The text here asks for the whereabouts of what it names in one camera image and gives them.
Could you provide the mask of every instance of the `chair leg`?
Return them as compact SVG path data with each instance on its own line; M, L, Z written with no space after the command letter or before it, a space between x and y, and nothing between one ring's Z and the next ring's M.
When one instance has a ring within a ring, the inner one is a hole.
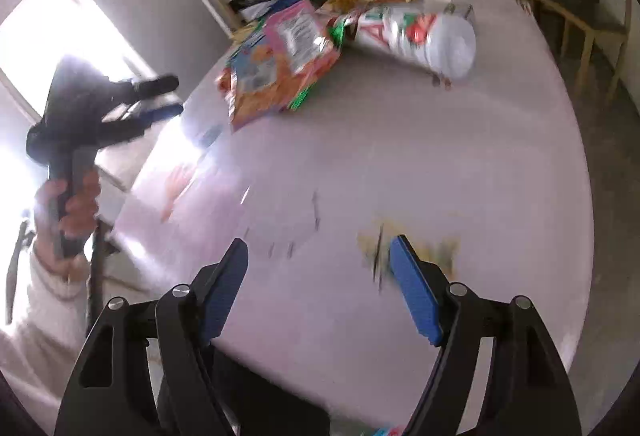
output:
M593 31L587 31L584 34L584 46L582 47L582 56L580 58L580 68L578 69L578 76L575 79L575 92L580 94L584 83L587 81L587 74L589 72L589 61L591 60L591 49L593 48L593 40L595 34Z
M607 91L607 103L610 103L613 100L614 95L616 94L616 88L618 87L618 82L620 81L620 74L622 74L622 69L625 67L625 57L626 57L626 45L629 43L629 37L625 37L625 40L620 44L620 53L618 53L618 61L616 62L616 69L613 72L613 78L611 79L611 83L609 84L609 90Z
M566 56L566 50L569 47L569 31L571 29L571 22L569 19L564 19L564 31L562 31L562 46L560 46L560 58Z

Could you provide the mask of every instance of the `gray floor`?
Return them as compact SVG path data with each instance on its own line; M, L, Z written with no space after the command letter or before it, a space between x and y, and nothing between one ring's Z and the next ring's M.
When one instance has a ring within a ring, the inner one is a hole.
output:
M543 14L554 53L562 22ZM587 87L572 91L584 36L574 30L559 61L580 125L591 178L594 261L584 329L569 373L585 434L608 411L640 358L640 117L620 85L605 105L612 69L593 53ZM640 58L629 58L640 62Z

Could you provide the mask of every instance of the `beige sweater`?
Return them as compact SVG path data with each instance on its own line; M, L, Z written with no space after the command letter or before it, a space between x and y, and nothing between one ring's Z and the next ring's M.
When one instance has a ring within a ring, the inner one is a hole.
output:
M86 283L64 282L30 254L26 308L0 329L0 371L31 417L53 434L84 343Z

